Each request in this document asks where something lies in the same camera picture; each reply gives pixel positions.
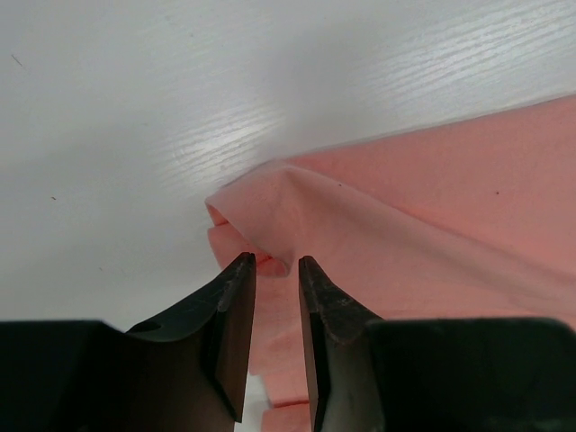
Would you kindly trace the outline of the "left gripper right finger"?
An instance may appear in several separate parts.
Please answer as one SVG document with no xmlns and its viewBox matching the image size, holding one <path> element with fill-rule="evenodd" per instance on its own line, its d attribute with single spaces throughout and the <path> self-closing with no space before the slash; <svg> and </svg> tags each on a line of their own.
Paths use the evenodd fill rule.
<svg viewBox="0 0 576 432">
<path fill-rule="evenodd" d="M 315 431 L 572 431 L 575 333 L 545 318 L 382 319 L 299 262 Z"/>
</svg>

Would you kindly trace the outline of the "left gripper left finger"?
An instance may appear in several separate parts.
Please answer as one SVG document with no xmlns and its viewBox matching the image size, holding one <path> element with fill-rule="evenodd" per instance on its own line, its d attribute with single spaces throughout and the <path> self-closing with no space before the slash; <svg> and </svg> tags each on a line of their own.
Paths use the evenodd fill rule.
<svg viewBox="0 0 576 432">
<path fill-rule="evenodd" d="M 1 325 L 4 431 L 231 431 L 242 420 L 256 258 L 128 331 L 100 320 Z"/>
</svg>

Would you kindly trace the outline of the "pink t shirt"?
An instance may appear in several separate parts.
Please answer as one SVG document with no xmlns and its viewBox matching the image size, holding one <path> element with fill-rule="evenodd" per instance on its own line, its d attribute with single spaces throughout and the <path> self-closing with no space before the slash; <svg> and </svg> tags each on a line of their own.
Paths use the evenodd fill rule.
<svg viewBox="0 0 576 432">
<path fill-rule="evenodd" d="M 575 321 L 575 100 L 261 166 L 206 202 L 221 266 L 256 256 L 264 431 L 310 427 L 298 262 L 387 319 Z"/>
</svg>

